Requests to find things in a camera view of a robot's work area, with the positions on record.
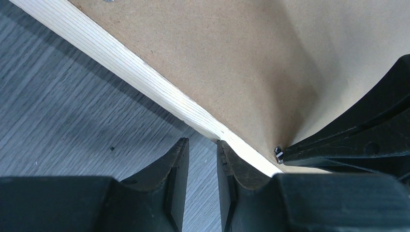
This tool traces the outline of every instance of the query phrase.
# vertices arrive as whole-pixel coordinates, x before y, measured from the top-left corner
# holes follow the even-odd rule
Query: brown fiberboard
[[[410,53],[408,1],[70,2],[270,161]]]

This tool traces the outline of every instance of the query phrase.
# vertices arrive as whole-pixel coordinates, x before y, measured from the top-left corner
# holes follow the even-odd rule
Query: black plastic part
[[[284,151],[285,165],[410,178],[410,55],[349,110]]]
[[[112,177],[0,178],[0,231],[180,232],[188,139],[121,182]]]
[[[410,200],[387,175],[277,174],[269,178],[218,141],[223,232],[410,231]]]

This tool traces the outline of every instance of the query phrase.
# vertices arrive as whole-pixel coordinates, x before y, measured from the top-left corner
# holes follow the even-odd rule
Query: laminate floor
[[[221,231],[216,145],[0,0],[0,176],[123,179],[180,137],[190,139],[183,231]]]

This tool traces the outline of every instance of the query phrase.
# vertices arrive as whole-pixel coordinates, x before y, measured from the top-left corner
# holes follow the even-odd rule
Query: metal pin
[[[278,164],[283,164],[282,148],[280,146],[277,146],[274,152],[275,152],[275,157],[276,157],[276,161],[278,162]]]

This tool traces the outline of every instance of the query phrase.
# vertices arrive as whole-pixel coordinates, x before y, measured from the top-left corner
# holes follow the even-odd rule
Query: wooden strip
[[[160,106],[212,141],[223,139],[262,173],[281,172],[209,112],[66,0],[11,0]]]

